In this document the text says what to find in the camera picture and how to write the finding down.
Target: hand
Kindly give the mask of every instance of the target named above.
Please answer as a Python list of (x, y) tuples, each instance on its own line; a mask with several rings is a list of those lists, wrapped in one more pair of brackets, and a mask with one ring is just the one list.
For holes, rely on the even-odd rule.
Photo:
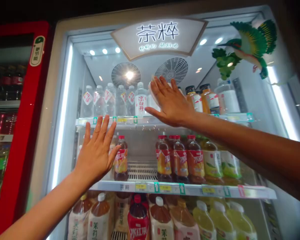
[(145, 110), (161, 122), (172, 127), (184, 127), (186, 119), (195, 113), (191, 99), (187, 100), (182, 95), (174, 79), (171, 79), (170, 87), (163, 76), (160, 79), (155, 77), (155, 81), (151, 81), (151, 90), (158, 100), (161, 112), (152, 107), (146, 107)]
[(86, 132), (82, 149), (74, 172), (85, 179), (90, 185), (99, 181), (112, 168), (114, 158), (120, 145), (116, 146), (109, 154), (110, 143), (116, 129), (116, 122), (113, 122), (108, 133), (109, 115), (106, 115), (102, 124), (102, 116), (98, 117), (96, 128), (90, 139), (90, 123), (86, 123)]

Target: fan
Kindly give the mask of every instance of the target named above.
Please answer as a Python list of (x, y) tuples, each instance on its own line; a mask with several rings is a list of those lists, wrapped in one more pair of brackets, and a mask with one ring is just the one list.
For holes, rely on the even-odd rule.
[(170, 82), (171, 78), (176, 80), (178, 85), (188, 72), (188, 63), (183, 58), (171, 58), (162, 64), (156, 71), (156, 76), (164, 76)]
[(136, 87), (140, 79), (140, 71), (132, 63), (119, 63), (111, 73), (111, 80), (115, 87), (119, 85), (123, 85), (125, 89), (128, 89), (130, 85)]

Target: display refrigerator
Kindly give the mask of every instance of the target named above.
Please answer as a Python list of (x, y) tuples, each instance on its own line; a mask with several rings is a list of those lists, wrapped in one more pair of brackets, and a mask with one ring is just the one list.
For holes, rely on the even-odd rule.
[[(110, 123), (117, 122), (113, 144), (125, 147), (47, 239), (101, 239), (100, 232), (103, 239), (133, 239), (143, 233), (129, 225), (140, 201), (150, 206), (144, 217), (151, 219), (145, 225), (152, 226), (152, 239), (200, 238), (180, 224), (199, 225), (201, 239), (214, 239), (215, 230), (218, 239), (300, 239), (298, 200), (231, 149), (144, 111), (160, 110), (149, 90), (154, 76), (175, 79), (196, 111), (300, 141), (300, 39), (283, 2), (180, 2), (62, 20), (52, 45), (29, 207), (74, 169), (86, 122), (92, 133), (98, 115), (108, 113)], [(191, 177), (203, 175), (206, 182)], [(168, 205), (174, 237), (153, 231), (158, 196), (159, 207)], [(109, 214), (109, 222), (97, 233), (92, 205), (104, 201), (109, 209), (101, 216)], [(186, 223), (177, 219), (180, 208)], [(206, 238), (198, 209), (213, 220)], [(213, 209), (228, 218), (227, 227)], [(238, 213), (250, 219), (248, 230)]]
[(49, 63), (47, 22), (0, 26), (0, 232), (25, 210)]

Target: bird decoration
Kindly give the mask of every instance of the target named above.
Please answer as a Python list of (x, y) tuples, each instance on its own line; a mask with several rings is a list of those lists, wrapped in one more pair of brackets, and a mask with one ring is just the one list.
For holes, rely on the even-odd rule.
[(231, 39), (225, 44), (218, 45), (232, 47), (234, 53), (226, 55), (224, 49), (213, 49), (212, 57), (217, 60), (221, 78), (226, 80), (241, 59), (254, 64), (253, 72), (259, 68), (261, 78), (266, 78), (268, 76), (267, 64), (262, 56), (265, 53), (271, 54), (276, 47), (277, 31), (274, 22), (267, 20), (258, 28), (243, 22), (232, 22), (230, 25), (238, 30), (241, 39)]

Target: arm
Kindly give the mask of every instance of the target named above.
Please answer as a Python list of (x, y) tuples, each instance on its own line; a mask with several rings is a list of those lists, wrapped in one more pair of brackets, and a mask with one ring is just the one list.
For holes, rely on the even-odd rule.
[(83, 193), (111, 169), (120, 146), (116, 146), (109, 155), (116, 123), (112, 123), (107, 133), (108, 123), (108, 115), (103, 124), (102, 117), (99, 117), (92, 139), (90, 139), (90, 124), (86, 124), (83, 146), (74, 171), (1, 234), (0, 240), (44, 239)]
[(248, 166), (300, 200), (300, 142), (195, 112), (179, 92), (163, 77), (151, 82), (161, 112), (146, 111), (171, 126), (182, 126), (199, 132), (229, 149)]

